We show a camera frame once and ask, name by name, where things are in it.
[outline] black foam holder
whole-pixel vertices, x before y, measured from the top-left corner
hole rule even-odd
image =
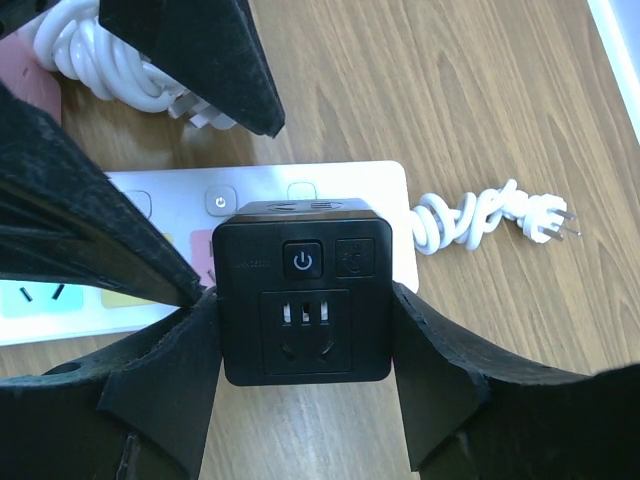
[[[47,114],[2,85],[0,106],[0,278],[180,307],[42,376],[0,380],[1,476],[197,478],[222,361],[216,292]],[[594,377],[541,365],[390,288],[400,408],[423,479],[638,478],[640,365]]]
[[[0,0],[0,40],[58,0]],[[100,0],[100,25],[258,135],[284,109],[247,0]]]

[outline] power button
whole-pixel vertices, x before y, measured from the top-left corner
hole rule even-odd
[[[283,249],[284,274],[290,280],[322,276],[322,246],[319,242],[288,242]]]

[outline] white power strip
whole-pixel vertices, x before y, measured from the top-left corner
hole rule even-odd
[[[393,229],[393,278],[417,292],[407,183],[392,161],[108,174],[214,285],[213,230],[253,201],[361,198]],[[135,331],[176,307],[78,285],[0,281],[0,345]]]

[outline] electrical outlet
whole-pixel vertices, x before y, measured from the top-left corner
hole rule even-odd
[[[216,284],[212,233],[213,230],[198,230],[191,233],[191,267],[200,275],[200,284],[207,288]]]
[[[22,318],[42,313],[65,313],[81,310],[82,287],[60,283],[0,282],[2,316]]]
[[[265,373],[351,370],[348,290],[265,292],[260,308]]]
[[[212,239],[232,384],[367,382],[389,374],[392,231],[366,203],[254,202]]]

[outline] wood grain surface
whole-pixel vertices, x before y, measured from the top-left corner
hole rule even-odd
[[[503,225],[419,258],[420,295],[576,372],[640,361],[640,156],[586,0],[269,0],[254,16],[287,112],[276,140],[197,131],[64,81],[64,125],[109,170],[395,159],[412,203],[513,177],[564,196],[582,239]],[[117,336],[0,350],[41,373]],[[221,378],[204,479],[410,479],[393,376],[235,388]]]

